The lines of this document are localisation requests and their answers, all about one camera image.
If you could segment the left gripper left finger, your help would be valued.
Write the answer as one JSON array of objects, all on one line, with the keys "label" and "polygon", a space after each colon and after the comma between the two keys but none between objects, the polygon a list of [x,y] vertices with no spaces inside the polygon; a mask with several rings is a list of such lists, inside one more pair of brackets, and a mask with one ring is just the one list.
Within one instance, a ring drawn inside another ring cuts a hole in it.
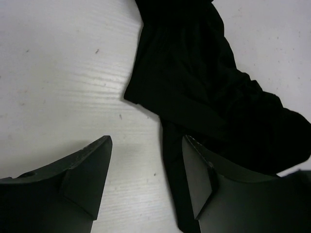
[{"label": "left gripper left finger", "polygon": [[112,152],[103,136],[49,165],[0,181],[3,233],[88,233],[97,219]]}]

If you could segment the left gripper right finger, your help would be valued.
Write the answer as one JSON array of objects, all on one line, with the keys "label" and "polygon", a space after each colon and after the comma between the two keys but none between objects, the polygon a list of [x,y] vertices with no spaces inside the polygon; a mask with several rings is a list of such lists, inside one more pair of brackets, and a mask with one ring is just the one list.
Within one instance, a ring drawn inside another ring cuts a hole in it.
[{"label": "left gripper right finger", "polygon": [[189,136],[183,138],[182,151],[201,232],[310,232],[310,171],[264,175],[209,151]]}]

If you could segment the black tank top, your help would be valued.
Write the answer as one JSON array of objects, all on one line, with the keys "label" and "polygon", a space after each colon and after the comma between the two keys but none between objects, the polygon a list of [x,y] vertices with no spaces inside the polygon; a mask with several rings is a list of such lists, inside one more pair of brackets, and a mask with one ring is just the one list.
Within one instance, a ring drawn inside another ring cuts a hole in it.
[{"label": "black tank top", "polygon": [[305,162],[311,125],[238,70],[224,23],[210,0],[138,0],[143,28],[124,98],[157,114],[178,228],[193,216],[182,139],[266,175]]}]

